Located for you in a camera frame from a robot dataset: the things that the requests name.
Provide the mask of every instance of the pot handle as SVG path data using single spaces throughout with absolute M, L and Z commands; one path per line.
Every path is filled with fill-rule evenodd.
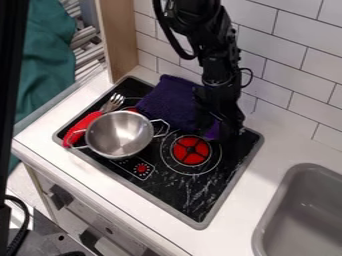
M 72 141 L 72 138 L 79 134 L 79 133 L 85 133 L 87 130 L 86 129 L 82 129 L 82 130 L 78 130 L 78 131 L 74 131 L 69 138 L 67 139 L 67 145 L 71 148 L 71 149 L 85 149 L 88 148 L 88 146 L 80 146 L 80 147 L 75 147 L 70 141 Z
M 165 122 L 163 119 L 152 120 L 152 121 L 150 121 L 150 122 L 151 122 L 152 124 L 153 124 L 153 123 L 158 123 L 158 122 L 160 122 L 160 123 L 163 123 L 163 124 L 166 126 L 166 130 L 165 130 L 162 134 L 160 134 L 160 133 L 158 132 L 158 134 L 154 135 L 153 138 L 165 137 L 165 136 L 168 135 L 168 133 L 170 132 L 170 125 L 169 125 L 169 123 Z

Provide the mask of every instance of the stovetop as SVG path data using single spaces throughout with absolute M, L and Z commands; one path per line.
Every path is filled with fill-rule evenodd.
M 67 131 L 87 114 L 97 111 L 114 92 L 127 97 L 123 109 L 134 107 L 153 87 L 127 78 L 55 133 L 62 145 Z M 156 125 L 156 133 L 163 129 Z M 166 210 L 195 229 L 206 228 L 262 144 L 262 136 L 245 129 L 230 143 L 219 144 L 171 129 L 137 156 L 112 161 L 90 149 L 71 150 L 109 177 Z M 82 139 L 77 145 L 85 145 Z

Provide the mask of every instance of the stove knob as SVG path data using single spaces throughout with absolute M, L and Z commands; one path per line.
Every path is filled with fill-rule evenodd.
M 145 173 L 146 171 L 148 171 L 148 166 L 146 164 L 138 164 L 136 170 L 138 171 L 138 173 Z

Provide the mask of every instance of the stove control panel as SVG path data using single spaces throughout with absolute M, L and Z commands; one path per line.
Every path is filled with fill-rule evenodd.
M 154 172 L 155 167 L 146 162 L 140 157 L 134 157 L 126 160 L 111 161 L 120 169 L 132 174 L 140 180 L 147 180 L 148 177 Z

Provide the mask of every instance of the tile wall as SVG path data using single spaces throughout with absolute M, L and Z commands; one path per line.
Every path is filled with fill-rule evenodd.
M 155 20 L 152 0 L 134 0 L 140 65 L 200 83 Z M 342 1 L 222 0 L 238 30 L 241 67 L 255 73 L 240 105 L 342 151 Z M 186 39 L 178 36 L 184 49 Z

